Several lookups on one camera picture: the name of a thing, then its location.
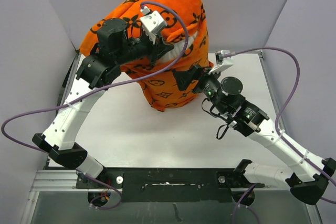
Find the orange patterned plush pillowcase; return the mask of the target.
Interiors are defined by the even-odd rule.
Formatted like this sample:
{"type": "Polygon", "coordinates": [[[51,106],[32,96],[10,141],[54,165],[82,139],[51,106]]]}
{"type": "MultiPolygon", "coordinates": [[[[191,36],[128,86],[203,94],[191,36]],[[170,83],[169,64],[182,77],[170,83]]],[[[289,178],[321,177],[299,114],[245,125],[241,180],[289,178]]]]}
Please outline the orange patterned plush pillowcase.
{"type": "Polygon", "coordinates": [[[128,36],[138,38],[141,35],[140,17],[142,17],[141,3],[154,1],[159,5],[153,7],[167,22],[167,27],[161,32],[163,39],[173,44],[185,39],[181,54],[168,63],[151,65],[145,59],[135,60],[121,66],[121,73],[126,73],[141,86],[142,92],[149,105],[163,112],[166,109],[182,107],[195,99],[196,94],[191,84],[186,91],[180,91],[173,77],[173,70],[185,71],[193,65],[210,67],[208,58],[208,32],[205,8],[202,0],[125,0],[104,19],[93,25],[80,46],[80,52],[89,56],[98,39],[95,35],[100,25],[107,19],[120,18],[128,25],[128,36]],[[199,31],[199,41],[195,49],[191,49],[188,56],[184,56],[188,44],[188,37],[199,31]]]}

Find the white pillow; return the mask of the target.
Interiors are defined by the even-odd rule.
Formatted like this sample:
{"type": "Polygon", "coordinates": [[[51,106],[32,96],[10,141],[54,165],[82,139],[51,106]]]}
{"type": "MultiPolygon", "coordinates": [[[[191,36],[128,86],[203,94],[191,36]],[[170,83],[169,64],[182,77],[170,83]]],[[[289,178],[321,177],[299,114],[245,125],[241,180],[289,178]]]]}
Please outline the white pillow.
{"type": "MultiPolygon", "coordinates": [[[[195,49],[197,42],[200,38],[200,32],[196,31],[192,36],[188,37],[188,44],[187,48],[185,50],[184,56],[188,56],[188,54],[191,53],[191,49],[195,49]]],[[[162,56],[159,60],[159,64],[168,63],[170,61],[175,60],[182,52],[182,49],[184,48],[185,39],[182,39],[179,42],[174,42],[173,46],[174,48],[167,52],[164,56],[162,56]]]]}

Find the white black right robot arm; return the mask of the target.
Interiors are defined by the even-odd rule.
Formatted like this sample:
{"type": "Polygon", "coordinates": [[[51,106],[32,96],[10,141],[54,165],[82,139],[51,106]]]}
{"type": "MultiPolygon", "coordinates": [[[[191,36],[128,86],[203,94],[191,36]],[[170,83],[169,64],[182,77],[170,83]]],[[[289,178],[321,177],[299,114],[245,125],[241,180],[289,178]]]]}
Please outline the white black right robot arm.
{"type": "Polygon", "coordinates": [[[241,161],[234,173],[234,182],[241,187],[263,184],[289,190],[301,202],[315,205],[335,172],[335,160],[317,156],[285,132],[277,132],[275,123],[258,106],[241,94],[243,84],[235,77],[213,73],[209,67],[192,66],[186,71],[173,71],[177,87],[185,91],[195,83],[193,93],[203,93],[217,113],[213,117],[226,122],[227,127],[255,141],[285,163],[285,167],[260,165],[241,161]]]}

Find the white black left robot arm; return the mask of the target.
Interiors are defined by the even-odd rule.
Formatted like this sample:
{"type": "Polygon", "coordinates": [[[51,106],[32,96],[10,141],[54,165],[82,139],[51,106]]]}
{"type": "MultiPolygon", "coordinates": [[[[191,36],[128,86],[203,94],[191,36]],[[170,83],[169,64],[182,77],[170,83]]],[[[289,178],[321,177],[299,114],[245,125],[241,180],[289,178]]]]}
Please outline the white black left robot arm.
{"type": "Polygon", "coordinates": [[[98,41],[81,62],[64,104],[51,125],[32,139],[57,164],[88,175],[88,182],[96,188],[105,185],[107,175],[104,166],[76,143],[83,122],[121,74],[122,65],[144,57],[156,63],[174,48],[161,35],[167,27],[161,16],[149,14],[141,17],[140,23],[138,38],[128,36],[128,25],[123,19],[107,19],[100,25],[95,33],[98,41]]]}

